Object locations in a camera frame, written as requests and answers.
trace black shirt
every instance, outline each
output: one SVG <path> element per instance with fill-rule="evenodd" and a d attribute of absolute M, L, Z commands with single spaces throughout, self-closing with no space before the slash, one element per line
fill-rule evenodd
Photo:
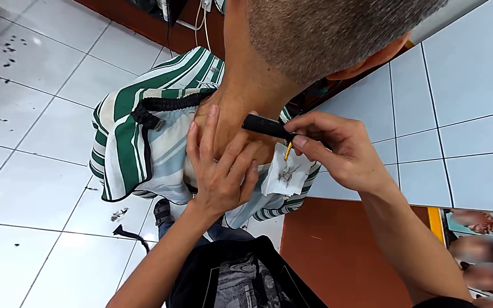
<path fill-rule="evenodd" d="M 252 241 L 215 241 L 193 249 L 182 266 L 168 308 L 327 307 L 273 248 L 266 236 Z M 415 308 L 474 308 L 438 297 Z"/>

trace forearm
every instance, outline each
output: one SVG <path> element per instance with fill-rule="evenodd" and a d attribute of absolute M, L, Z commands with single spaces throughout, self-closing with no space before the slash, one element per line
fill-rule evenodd
<path fill-rule="evenodd" d="M 376 242 L 414 304 L 436 296 L 471 301 L 454 258 L 410 209 L 399 188 L 360 193 Z"/>
<path fill-rule="evenodd" d="M 214 222 L 186 208 L 113 296 L 106 308 L 161 307 L 195 243 Z"/>

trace barber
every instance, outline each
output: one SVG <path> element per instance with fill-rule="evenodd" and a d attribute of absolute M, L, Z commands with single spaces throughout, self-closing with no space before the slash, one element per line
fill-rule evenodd
<path fill-rule="evenodd" d="M 258 180 L 258 165 L 252 158 L 259 144 L 245 146 L 245 131 L 240 131 L 220 161 L 214 162 L 218 117 L 219 110 L 211 112 L 200 143 L 195 122 L 188 132 L 187 152 L 199 193 L 107 308 L 154 308 L 165 300 L 168 308 L 325 306 L 267 237 L 236 236 L 237 232 L 247 233 L 238 229 L 219 231 L 233 232 L 228 238 L 234 240 L 199 243 L 207 230 L 214 232 L 215 221 L 223 213 L 250 199 Z M 362 122 L 310 112 L 286 123 L 285 129 L 301 134 L 293 141 L 298 155 L 319 161 L 339 184 L 359 192 L 376 243 L 403 280 L 415 308 L 474 307 L 456 262 L 410 209 Z M 325 141 L 333 151 L 316 140 Z"/>

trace jeans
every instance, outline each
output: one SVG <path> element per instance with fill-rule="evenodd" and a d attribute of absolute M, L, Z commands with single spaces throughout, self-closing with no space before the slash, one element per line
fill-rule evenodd
<path fill-rule="evenodd" d="M 165 221 L 161 224 L 161 226 L 159 227 L 159 239 L 163 238 L 163 236 L 167 233 L 167 231 L 170 229 L 170 227 L 172 227 L 173 224 L 174 221 Z M 245 242 L 254 239 L 254 236 L 250 235 L 250 233 L 241 228 L 234 230 L 232 228 L 222 227 L 222 225 L 219 224 L 214 224 L 210 226 L 210 228 L 207 230 L 207 233 L 209 233 L 209 236 L 213 239 L 213 241 L 234 240 Z M 210 243 L 209 240 L 202 236 L 199 241 L 196 242 L 194 248 L 206 245 L 208 243 Z"/>

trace short gray hair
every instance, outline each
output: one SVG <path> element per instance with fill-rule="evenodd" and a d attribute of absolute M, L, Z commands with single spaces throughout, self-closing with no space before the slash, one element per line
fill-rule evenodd
<path fill-rule="evenodd" d="M 304 84 L 359 63 L 448 0 L 248 0 L 250 39 L 277 70 Z"/>

